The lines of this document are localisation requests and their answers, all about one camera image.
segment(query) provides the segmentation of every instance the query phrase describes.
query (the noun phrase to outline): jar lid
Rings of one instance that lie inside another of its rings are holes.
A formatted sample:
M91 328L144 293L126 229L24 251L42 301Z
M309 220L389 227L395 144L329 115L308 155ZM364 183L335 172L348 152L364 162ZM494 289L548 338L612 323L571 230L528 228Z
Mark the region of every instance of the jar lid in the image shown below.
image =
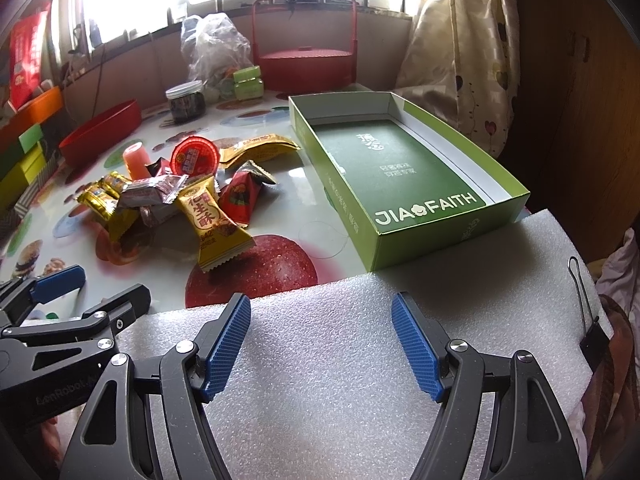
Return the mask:
M171 154L171 171L174 174L216 173L220 162L220 150L204 137L187 137Z
M247 68L241 68L240 70L236 70L234 72L234 81L236 83L241 83L242 81L247 81L249 79L255 79L257 77L260 77L260 67L257 65Z
M164 95L166 95L166 98L170 101L171 99L177 99L178 97L184 97L185 95L201 92L203 86L202 81L197 79L196 81L189 81L188 83L183 83L181 85L174 86L173 88L169 88Z

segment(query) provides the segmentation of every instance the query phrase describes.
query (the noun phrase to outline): yellow candy wrapper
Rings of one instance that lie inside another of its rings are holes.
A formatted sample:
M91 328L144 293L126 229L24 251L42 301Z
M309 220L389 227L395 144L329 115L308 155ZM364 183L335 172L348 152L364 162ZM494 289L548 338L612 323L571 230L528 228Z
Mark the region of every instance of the yellow candy wrapper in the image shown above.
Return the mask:
M121 193L129 184L131 184L131 179L117 171L111 171L110 174L98 181L98 185L114 198L120 198Z
M118 199L107 193L97 182L87 187L76 199L92 209L107 226L109 240L116 242L140 214L135 209L118 209Z
M175 202L200 237L198 264L202 272L223 264L255 245L251 235L219 208L211 192L215 186L212 180L213 177L210 177L187 186Z
M195 186L201 182L206 181L206 186L209 192L213 195L213 199L217 202L220 196L220 185L213 174L208 175L195 175L190 176L184 183L182 189L186 189L191 186Z
M232 168L250 159L255 162L263 162L299 149L300 147L293 140L277 134L254 137L220 150L220 168Z

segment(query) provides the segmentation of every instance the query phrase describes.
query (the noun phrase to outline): cable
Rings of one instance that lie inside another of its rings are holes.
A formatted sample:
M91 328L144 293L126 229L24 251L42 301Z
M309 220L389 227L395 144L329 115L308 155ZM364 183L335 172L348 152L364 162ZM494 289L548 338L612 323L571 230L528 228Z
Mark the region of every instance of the cable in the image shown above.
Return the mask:
M76 121L73 117L73 115L71 115L71 110L69 110L69 103L66 100L66 89L70 86L70 83L67 81L67 79L69 78L73 78L73 56L69 59L69 66L66 68L66 72L65 72L65 77L62 80L62 100L65 103L65 110L66 113L68 114L69 118L76 124L76 126L78 126L78 121Z
M160 64L160 57L158 56L158 50L156 50L156 44L154 40L154 34L152 32L149 33L151 37L151 48L154 51L154 57L156 58L156 68L158 69L158 79L160 80L160 90L162 93L166 90L166 86L164 86L164 81L162 81L162 65Z
M91 118L95 117L95 107L98 104L98 95L100 94L100 82L102 81L102 66L104 65L104 55L107 52L105 44L102 44L102 55L100 56L100 72L98 72L98 85L95 88L94 110L91 112Z

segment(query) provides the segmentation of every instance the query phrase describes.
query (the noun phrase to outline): blue gripper pad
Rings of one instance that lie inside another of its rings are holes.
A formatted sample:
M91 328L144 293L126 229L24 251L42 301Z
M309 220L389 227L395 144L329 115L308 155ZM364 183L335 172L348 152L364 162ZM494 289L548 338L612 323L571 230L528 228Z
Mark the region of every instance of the blue gripper pad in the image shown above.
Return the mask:
M67 267L48 276L38 278L31 291L31 299L34 304L49 303L64 294L82 288L86 276L84 269L79 265Z
M444 387L438 373L438 359L399 294L391 302L391 321L418 386L435 402L440 402Z
M207 362L205 380L202 386L202 395L207 399L207 402L213 400L216 394L225 389L229 374L236 363L236 357L238 357L238 352L250 323L251 301L244 296L229 318Z

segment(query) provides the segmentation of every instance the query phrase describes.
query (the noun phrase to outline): green box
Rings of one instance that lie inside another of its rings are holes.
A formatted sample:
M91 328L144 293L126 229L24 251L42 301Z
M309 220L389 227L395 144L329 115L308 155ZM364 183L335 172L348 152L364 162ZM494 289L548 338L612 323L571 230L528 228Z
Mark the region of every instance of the green box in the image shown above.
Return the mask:
M2 180L11 168L14 167L36 145L42 138L42 128L39 124L34 124L9 147L0 153L0 180Z
M292 96L289 110L367 270L513 222L529 197L474 143L391 92Z

